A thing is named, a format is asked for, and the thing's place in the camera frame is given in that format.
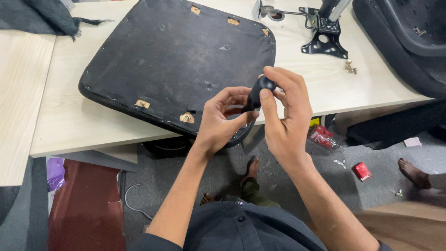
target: green pants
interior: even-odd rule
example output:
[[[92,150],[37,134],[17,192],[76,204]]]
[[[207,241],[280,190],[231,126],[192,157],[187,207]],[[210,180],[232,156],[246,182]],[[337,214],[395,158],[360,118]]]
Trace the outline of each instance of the green pants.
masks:
[[[280,207],[277,202],[274,202],[259,193],[260,185],[253,177],[249,177],[242,185],[242,194],[240,198],[248,203],[252,203],[262,207]]]

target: black handle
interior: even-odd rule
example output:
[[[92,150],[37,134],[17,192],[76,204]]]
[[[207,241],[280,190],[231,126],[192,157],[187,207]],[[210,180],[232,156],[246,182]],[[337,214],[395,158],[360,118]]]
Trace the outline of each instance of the black handle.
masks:
[[[257,80],[257,83],[248,94],[248,102],[242,108],[242,113],[253,111],[260,107],[260,91],[265,88],[273,92],[276,89],[276,83],[263,75]]]

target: hand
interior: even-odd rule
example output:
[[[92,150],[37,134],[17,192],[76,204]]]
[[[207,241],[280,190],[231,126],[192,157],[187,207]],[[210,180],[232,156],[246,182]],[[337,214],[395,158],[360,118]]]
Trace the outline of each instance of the hand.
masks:
[[[260,102],[265,114],[265,139],[269,150],[287,170],[307,159],[305,141],[313,115],[307,88],[302,76],[280,67],[263,69],[266,77],[284,90],[260,91]],[[285,118],[279,120],[274,96],[283,104]]]
[[[259,112],[250,111],[235,119],[226,119],[230,115],[241,113],[241,108],[232,108],[231,105],[246,105],[250,91],[251,88],[247,87],[226,87],[206,102],[194,143],[194,146],[205,151],[206,157],[214,155],[242,126],[259,116]]]

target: black shirt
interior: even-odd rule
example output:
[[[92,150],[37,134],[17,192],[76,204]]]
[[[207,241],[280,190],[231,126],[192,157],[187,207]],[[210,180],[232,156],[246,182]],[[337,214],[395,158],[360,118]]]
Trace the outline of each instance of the black shirt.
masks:
[[[239,200],[212,202],[194,208],[184,247],[142,234],[131,250],[326,251],[299,219],[282,208],[265,208]],[[380,242],[380,251],[391,251]]]

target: foot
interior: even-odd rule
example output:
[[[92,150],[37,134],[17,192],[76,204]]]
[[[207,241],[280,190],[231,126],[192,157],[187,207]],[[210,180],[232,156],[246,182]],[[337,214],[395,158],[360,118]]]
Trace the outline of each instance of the foot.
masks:
[[[257,172],[260,170],[260,161],[259,159],[256,157],[254,159],[254,161],[251,163],[251,165],[249,165],[249,171],[248,174],[242,179],[242,181],[240,182],[240,187],[242,187],[243,183],[245,182],[245,180],[249,177],[253,177],[255,179],[257,179]]]
[[[215,201],[215,198],[212,197],[211,195],[209,195],[209,193],[207,192],[207,193],[205,193],[203,195],[203,198],[201,199],[201,204],[200,205],[204,205],[204,204],[211,203],[211,202],[214,202],[214,201]]]
[[[429,182],[429,175],[420,169],[416,168],[412,163],[401,158],[398,160],[398,166],[400,171],[406,176],[412,183],[421,189],[431,188]]]

